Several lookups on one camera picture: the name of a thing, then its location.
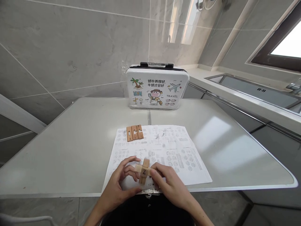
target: window frame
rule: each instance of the window frame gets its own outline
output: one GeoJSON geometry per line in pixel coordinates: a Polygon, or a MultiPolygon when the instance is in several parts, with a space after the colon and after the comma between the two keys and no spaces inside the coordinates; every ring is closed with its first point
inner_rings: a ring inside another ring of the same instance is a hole
{"type": "Polygon", "coordinates": [[[272,55],[274,49],[301,21],[301,2],[291,11],[287,18],[253,57],[251,63],[301,72],[301,58],[292,56],[272,55]]]}

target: window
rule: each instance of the window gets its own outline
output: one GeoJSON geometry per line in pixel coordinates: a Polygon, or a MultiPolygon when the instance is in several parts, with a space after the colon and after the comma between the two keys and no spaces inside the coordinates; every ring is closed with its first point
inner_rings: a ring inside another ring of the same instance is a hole
{"type": "Polygon", "coordinates": [[[301,2],[251,62],[301,72],[301,2]]]}

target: airplane illustration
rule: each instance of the airplane illustration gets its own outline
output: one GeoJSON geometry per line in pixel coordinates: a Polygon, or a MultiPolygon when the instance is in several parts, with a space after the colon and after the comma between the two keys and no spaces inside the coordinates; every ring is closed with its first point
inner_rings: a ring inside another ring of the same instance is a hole
{"type": "Polygon", "coordinates": [[[172,91],[172,89],[174,89],[175,92],[177,91],[177,88],[181,85],[181,84],[175,85],[175,84],[173,84],[173,83],[170,83],[170,84],[172,85],[172,88],[168,88],[169,91],[172,91]]]}

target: dark pants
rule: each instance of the dark pants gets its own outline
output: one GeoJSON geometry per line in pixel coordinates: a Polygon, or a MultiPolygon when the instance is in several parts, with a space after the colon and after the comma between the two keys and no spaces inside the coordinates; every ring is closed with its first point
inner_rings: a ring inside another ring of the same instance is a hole
{"type": "Polygon", "coordinates": [[[109,213],[102,226],[109,225],[194,225],[192,217],[174,206],[163,194],[135,195],[109,213]]]}

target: palm tree illustration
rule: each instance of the palm tree illustration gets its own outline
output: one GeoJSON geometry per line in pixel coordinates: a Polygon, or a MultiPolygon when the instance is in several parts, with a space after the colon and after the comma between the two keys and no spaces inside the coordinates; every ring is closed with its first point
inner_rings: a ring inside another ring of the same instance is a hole
{"type": "Polygon", "coordinates": [[[137,89],[142,88],[141,86],[143,85],[143,82],[139,82],[139,79],[134,79],[134,78],[132,78],[131,82],[132,82],[132,84],[133,84],[133,83],[136,84],[136,86],[135,86],[134,88],[137,88],[137,89]]]}

